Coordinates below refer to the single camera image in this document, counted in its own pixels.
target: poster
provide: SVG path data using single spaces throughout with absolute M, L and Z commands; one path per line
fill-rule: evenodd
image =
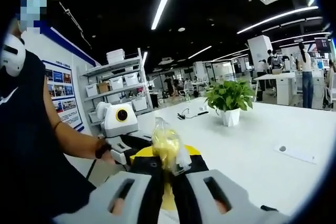
M 42 61 L 46 66 L 48 91 L 62 122 L 74 129 L 79 129 L 83 124 L 74 93 L 71 67 L 59 61 L 51 63 Z

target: white storage box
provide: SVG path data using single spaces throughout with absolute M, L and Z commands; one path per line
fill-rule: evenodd
M 97 89 L 97 84 L 96 83 L 87 85 L 85 88 L 86 88 L 86 93 L 88 94 L 88 97 L 92 97 L 92 96 L 98 94 L 98 89 Z
M 112 90 L 122 89 L 124 87 L 122 83 L 122 76 L 114 77 L 109 80 Z
M 89 113 L 89 117 L 90 117 L 90 120 L 91 120 L 92 123 L 98 123 L 98 122 L 100 122 L 99 118 L 97 117 L 96 111 L 90 112 Z
M 132 102 L 135 111 L 141 111 L 147 109 L 146 97 L 136 98 Z
M 125 59 L 125 51 L 123 49 L 118 49 L 106 54 L 106 58 L 109 64 L 123 61 Z
M 117 102 L 120 102 L 120 94 L 112 94 L 112 95 L 109 95 L 107 96 L 107 101 L 109 103 L 117 103 Z
M 129 73 L 124 75 L 127 86 L 138 84 L 138 73 Z

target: hand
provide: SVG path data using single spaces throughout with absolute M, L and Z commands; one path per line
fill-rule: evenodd
M 106 151 L 103 156 L 101 157 L 101 160 L 105 161 L 106 163 L 109 163 L 111 165 L 115 165 L 116 162 L 114 161 L 111 152 L 110 151 Z

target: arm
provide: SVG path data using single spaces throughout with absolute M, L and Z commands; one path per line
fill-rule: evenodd
M 49 95 L 46 78 L 44 79 L 43 100 L 51 127 L 53 129 L 56 127 L 55 135 L 63 152 L 74 157 L 95 159 L 96 149 L 100 143 L 98 138 L 81 134 L 68 124 L 61 122 Z

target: black shirt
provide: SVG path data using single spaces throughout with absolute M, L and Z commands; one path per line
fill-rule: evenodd
M 8 178 L 2 190 L 8 208 L 36 220 L 77 211 L 95 189 L 68 162 L 54 135 L 43 101 L 44 75 L 44 64 L 29 51 L 17 78 L 0 70 L 0 95 L 17 88 L 0 104 L 2 177 Z

